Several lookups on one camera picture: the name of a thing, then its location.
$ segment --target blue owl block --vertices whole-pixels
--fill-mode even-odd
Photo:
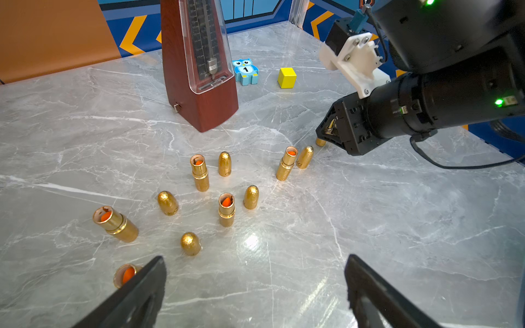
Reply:
[[[251,59],[239,59],[232,61],[234,66],[235,80],[240,81],[240,84],[247,86],[248,84],[257,84],[259,80],[259,69],[251,64]]]

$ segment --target metronome pendulum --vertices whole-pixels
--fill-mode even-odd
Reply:
[[[204,132],[238,109],[220,0],[161,0],[162,58],[170,104]]]

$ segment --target gold bullet toy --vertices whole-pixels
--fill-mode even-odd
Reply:
[[[281,163],[277,169],[277,173],[275,174],[277,180],[284,181],[288,178],[293,164],[295,163],[297,153],[297,148],[295,147],[289,146],[286,148],[285,154],[282,156]]]
[[[128,263],[124,264],[118,270],[115,272],[115,275],[113,276],[113,284],[116,288],[121,288],[128,280],[133,278],[137,272],[139,272],[142,269],[142,267],[138,267],[134,264]]]
[[[186,232],[181,238],[181,248],[186,255],[195,256],[201,251],[201,241],[193,232]]]
[[[132,242],[139,235],[139,229],[126,215],[120,214],[111,206],[102,206],[93,213],[93,222],[108,234],[124,242]]]
[[[313,147],[312,146],[306,146],[302,150],[301,154],[297,158],[296,164],[298,168],[305,169],[308,167],[308,164],[310,164],[310,161],[312,160],[313,156]]]
[[[235,217],[235,197],[230,193],[223,193],[219,197],[219,216],[220,224],[223,227],[230,227]]]
[[[243,204],[247,209],[254,209],[257,207],[257,202],[259,201],[259,188],[257,186],[251,185],[246,189],[244,193]]]
[[[168,216],[174,215],[179,210],[177,199],[170,192],[160,192],[157,196],[157,202],[159,202],[162,212]]]
[[[206,168],[206,161],[204,156],[197,154],[190,159],[192,165],[193,180],[195,180],[195,187],[200,192],[205,192],[209,188],[208,169]]]
[[[317,144],[317,146],[319,146],[319,147],[324,147],[324,145],[326,145],[327,142],[326,142],[325,140],[323,140],[323,139],[319,139],[319,138],[317,138],[317,139],[316,139],[316,144]]]
[[[220,176],[229,176],[232,173],[232,158],[228,152],[222,152],[219,155],[219,174]]]
[[[333,135],[333,129],[334,128],[337,128],[337,126],[335,125],[335,119],[333,119],[332,122],[330,122],[330,125],[328,125],[328,127],[324,130],[324,132],[326,134],[332,134]],[[319,147],[324,147],[324,145],[326,145],[327,142],[325,140],[323,140],[323,139],[317,138],[316,139],[316,144]]]

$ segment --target yellow chevron stripe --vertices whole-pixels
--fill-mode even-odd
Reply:
[[[396,69],[395,70],[395,74],[397,77],[400,77],[401,75],[403,75],[404,73],[406,73],[405,71],[401,70],[401,69]]]
[[[124,38],[122,39],[122,42],[120,43],[120,47],[127,52],[138,55],[143,54],[144,51],[133,44],[135,42],[135,38],[137,37],[137,34],[139,33],[142,24],[144,24],[144,21],[146,20],[147,15],[144,16],[137,16],[133,19],[131,22],[130,27],[128,28],[128,31],[126,32],[126,35],[124,35]]]
[[[324,22],[325,20],[327,20],[328,18],[330,18],[332,15],[333,15],[333,13],[331,13],[331,12],[325,12],[325,13],[322,14],[321,16],[319,16],[319,17],[317,17],[316,19],[312,20],[312,31],[313,31],[313,36],[314,36],[317,40],[320,40],[320,38],[319,38],[319,31],[317,30],[317,25],[319,25],[320,23]]]

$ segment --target grey marble surface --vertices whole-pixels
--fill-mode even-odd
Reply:
[[[160,51],[0,87],[0,322],[69,327],[115,291],[124,263],[164,256],[157,327],[356,327],[343,267],[358,254],[436,321],[510,327],[525,251],[525,175],[518,164],[443,171],[398,137],[351,157],[314,129],[354,90],[322,68],[319,41],[289,23],[230,35],[259,84],[238,85],[239,110],[199,133],[170,108]],[[280,89],[280,67],[294,67]],[[275,172],[288,145],[314,145],[304,171]],[[440,131],[422,147],[442,163],[507,157],[469,132]],[[233,172],[217,173],[228,151]],[[189,158],[206,157],[198,192]],[[259,206],[240,201],[260,189]],[[155,197],[180,210],[164,216]],[[231,228],[217,198],[237,197]],[[91,216],[112,205],[140,229],[125,244]],[[195,232],[203,250],[182,254]]]

